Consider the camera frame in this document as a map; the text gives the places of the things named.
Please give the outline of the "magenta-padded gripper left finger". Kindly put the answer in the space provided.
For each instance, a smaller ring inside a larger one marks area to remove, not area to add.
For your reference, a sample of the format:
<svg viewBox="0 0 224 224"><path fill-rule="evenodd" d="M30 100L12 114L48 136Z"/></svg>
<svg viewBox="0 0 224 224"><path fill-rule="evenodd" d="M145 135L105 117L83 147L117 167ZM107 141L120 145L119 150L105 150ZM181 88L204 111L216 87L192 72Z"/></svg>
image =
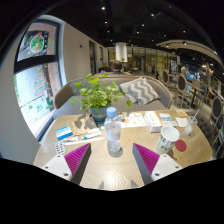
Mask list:
<svg viewBox="0 0 224 224"><path fill-rule="evenodd" d="M85 144L70 153L56 155L42 169L79 185L91 155L91 144Z"/></svg>

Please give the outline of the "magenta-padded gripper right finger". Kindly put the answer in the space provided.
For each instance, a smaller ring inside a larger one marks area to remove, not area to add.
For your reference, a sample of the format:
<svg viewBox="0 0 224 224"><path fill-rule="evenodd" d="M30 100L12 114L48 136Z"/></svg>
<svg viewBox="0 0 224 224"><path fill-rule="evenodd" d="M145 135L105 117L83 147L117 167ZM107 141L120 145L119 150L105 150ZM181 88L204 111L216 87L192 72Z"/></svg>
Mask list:
<svg viewBox="0 0 224 224"><path fill-rule="evenodd" d="M133 144L132 153L145 185L182 169L168 154L158 155L136 143Z"/></svg>

